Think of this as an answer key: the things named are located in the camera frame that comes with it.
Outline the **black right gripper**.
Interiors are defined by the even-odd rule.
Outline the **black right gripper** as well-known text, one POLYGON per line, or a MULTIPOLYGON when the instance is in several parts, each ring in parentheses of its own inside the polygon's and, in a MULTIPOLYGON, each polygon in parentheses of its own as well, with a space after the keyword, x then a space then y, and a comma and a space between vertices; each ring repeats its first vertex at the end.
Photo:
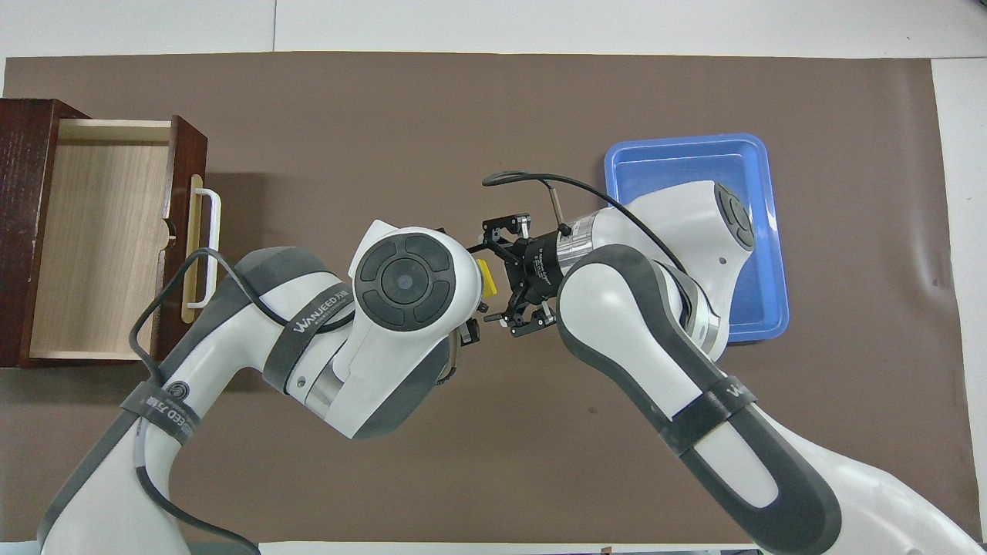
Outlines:
POLYGON ((547 299, 557 295, 564 276, 558 263, 558 232, 530 238, 530 224, 530 214, 512 214, 482 223, 480 243, 467 251, 475 254, 489 250, 500 257, 514 294, 499 314, 484 316, 489 305, 480 301, 473 315, 460 326, 460 345, 472 345, 480 340, 478 315, 484 322, 500 322, 515 338, 557 323, 547 299), (528 307, 534 307, 534 312, 526 320, 524 312, 528 307))

